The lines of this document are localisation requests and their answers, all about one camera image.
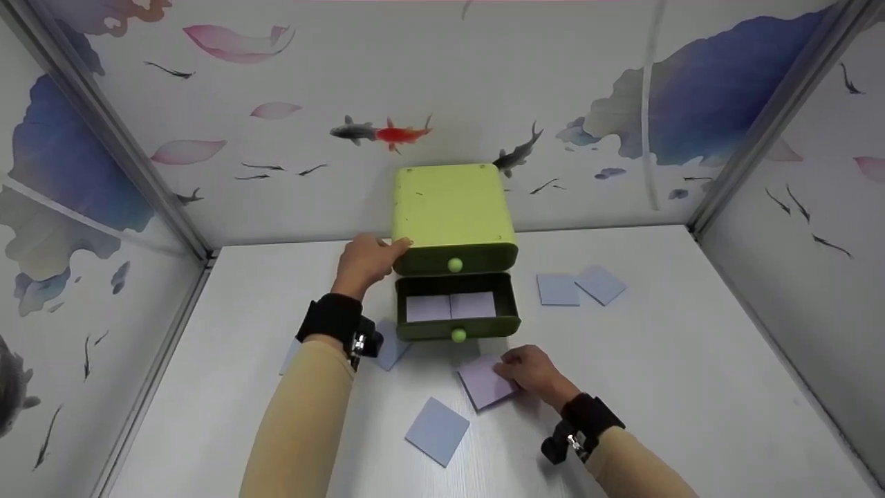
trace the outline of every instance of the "black wrist strap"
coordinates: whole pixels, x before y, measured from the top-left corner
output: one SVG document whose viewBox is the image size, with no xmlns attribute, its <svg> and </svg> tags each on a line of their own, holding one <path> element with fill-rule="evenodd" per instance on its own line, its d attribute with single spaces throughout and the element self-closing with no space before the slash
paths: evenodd
<svg viewBox="0 0 885 498">
<path fill-rule="evenodd" d="M 612 427 L 626 429 L 623 422 L 599 398 L 581 393 L 562 408 L 562 418 L 584 434 L 584 449 L 591 453 L 599 436 Z"/>
<path fill-rule="evenodd" d="M 312 334 L 323 334 L 341 341 L 344 352 L 350 355 L 353 336 L 357 333 L 359 319 L 363 315 L 363 303 L 349 296 L 329 293 L 311 301 L 295 336 L 298 342 Z"/>
</svg>

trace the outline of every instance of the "left hand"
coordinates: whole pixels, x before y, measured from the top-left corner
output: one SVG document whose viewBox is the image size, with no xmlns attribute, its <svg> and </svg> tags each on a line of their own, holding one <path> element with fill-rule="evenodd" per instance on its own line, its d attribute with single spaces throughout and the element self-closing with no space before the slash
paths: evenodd
<svg viewBox="0 0 885 498">
<path fill-rule="evenodd" d="M 393 271 L 393 263 L 412 245 L 407 237 L 391 245 L 372 234 L 361 233 L 345 247 L 338 259 L 338 274 L 332 292 L 363 300 L 372 284 Z"/>
</svg>

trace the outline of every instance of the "drawer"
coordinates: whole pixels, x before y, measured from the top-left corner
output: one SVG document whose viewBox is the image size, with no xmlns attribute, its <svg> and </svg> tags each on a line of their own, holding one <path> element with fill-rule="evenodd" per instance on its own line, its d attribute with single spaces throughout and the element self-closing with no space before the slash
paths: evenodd
<svg viewBox="0 0 885 498">
<path fill-rule="evenodd" d="M 442 296 L 492 292 L 495 316 L 409 322 L 406 301 L 411 296 Z M 404 341 L 496 338 L 512 335 L 522 321 L 507 273 L 455 276 L 410 276 L 396 281 L 396 334 Z"/>
</svg>

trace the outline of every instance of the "pink petal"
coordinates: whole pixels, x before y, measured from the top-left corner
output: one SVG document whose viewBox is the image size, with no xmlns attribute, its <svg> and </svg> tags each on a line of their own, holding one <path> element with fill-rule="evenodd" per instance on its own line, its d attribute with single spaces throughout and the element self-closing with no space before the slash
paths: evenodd
<svg viewBox="0 0 885 498">
<path fill-rule="evenodd" d="M 861 157 L 854 158 L 860 167 L 860 172 L 876 183 L 885 183 L 885 160 L 882 158 Z"/>
<path fill-rule="evenodd" d="M 802 156 L 797 154 L 783 138 L 778 138 L 777 142 L 768 150 L 766 159 L 778 162 L 800 162 Z"/>
<path fill-rule="evenodd" d="M 150 158 L 162 164 L 194 164 L 214 156 L 226 144 L 227 140 L 220 142 L 173 140 L 163 144 Z"/>
<path fill-rule="evenodd" d="M 289 104 L 288 102 L 268 102 L 256 107 L 250 116 L 266 120 L 281 120 L 298 109 L 301 109 L 300 105 Z"/>
<path fill-rule="evenodd" d="M 226 27 L 211 24 L 185 27 L 184 32 L 204 51 L 237 64 L 255 64 L 268 60 L 286 50 L 295 37 L 295 29 L 289 26 L 272 27 L 267 38 L 242 36 Z"/>
</svg>

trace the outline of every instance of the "beige sleeve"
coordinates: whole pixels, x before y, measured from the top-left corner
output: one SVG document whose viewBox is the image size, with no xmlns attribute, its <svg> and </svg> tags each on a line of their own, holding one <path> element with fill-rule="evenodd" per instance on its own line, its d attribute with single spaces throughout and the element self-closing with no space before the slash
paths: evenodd
<svg viewBox="0 0 885 498">
<path fill-rule="evenodd" d="M 609 498 L 697 498 L 676 471 L 620 427 L 603 432 L 586 467 Z"/>
<path fill-rule="evenodd" d="M 301 345 L 258 427 L 241 498 L 326 496 L 353 376 L 341 351 Z"/>
</svg>

